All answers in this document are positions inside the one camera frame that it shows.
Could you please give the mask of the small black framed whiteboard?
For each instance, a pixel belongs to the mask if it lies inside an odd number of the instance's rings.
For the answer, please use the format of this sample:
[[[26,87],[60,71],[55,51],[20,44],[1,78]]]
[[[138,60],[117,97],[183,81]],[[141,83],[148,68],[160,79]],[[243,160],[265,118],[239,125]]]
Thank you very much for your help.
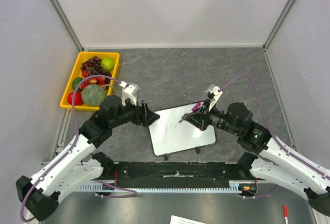
[[[153,153],[156,156],[167,156],[172,153],[212,145],[216,142],[213,127],[206,131],[182,121],[181,117],[191,111],[197,103],[171,107],[155,111],[160,119],[149,126]]]

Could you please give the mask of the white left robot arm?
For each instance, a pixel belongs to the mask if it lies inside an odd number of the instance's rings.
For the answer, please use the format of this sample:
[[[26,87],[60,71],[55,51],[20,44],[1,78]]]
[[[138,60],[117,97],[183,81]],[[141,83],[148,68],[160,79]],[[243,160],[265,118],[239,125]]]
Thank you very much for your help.
[[[113,128],[126,123],[148,127],[160,118],[145,102],[138,104],[132,98],[110,95],[101,103],[100,109],[84,122],[70,143],[43,169],[31,177],[21,176],[16,181],[18,198],[21,201],[20,216],[29,210],[35,219],[49,218],[59,204],[84,183],[113,174],[113,161],[99,152],[86,163],[78,166],[87,155],[99,148],[112,136]]]

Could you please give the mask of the white marker with magenta cap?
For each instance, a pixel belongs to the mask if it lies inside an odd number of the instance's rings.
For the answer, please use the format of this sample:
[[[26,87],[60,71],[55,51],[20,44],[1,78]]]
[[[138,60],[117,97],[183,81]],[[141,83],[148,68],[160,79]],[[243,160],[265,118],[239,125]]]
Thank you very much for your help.
[[[185,117],[190,115],[190,114],[194,114],[195,112],[197,112],[199,110],[199,108],[201,107],[202,103],[201,102],[198,102],[195,104],[195,106],[187,113],[185,113],[181,119],[178,121],[178,123],[174,126],[174,127],[177,127],[179,126],[184,120],[185,120]]]

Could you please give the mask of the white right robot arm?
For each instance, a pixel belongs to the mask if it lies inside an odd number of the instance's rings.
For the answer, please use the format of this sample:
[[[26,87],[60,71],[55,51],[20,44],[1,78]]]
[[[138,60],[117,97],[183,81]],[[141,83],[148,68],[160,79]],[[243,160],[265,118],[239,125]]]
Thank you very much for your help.
[[[299,154],[269,129],[254,122],[252,112],[243,103],[235,102],[227,111],[219,111],[206,100],[181,119],[201,131],[213,126],[237,136],[238,144],[246,150],[236,166],[239,178],[253,177],[275,183],[329,216],[329,169]]]

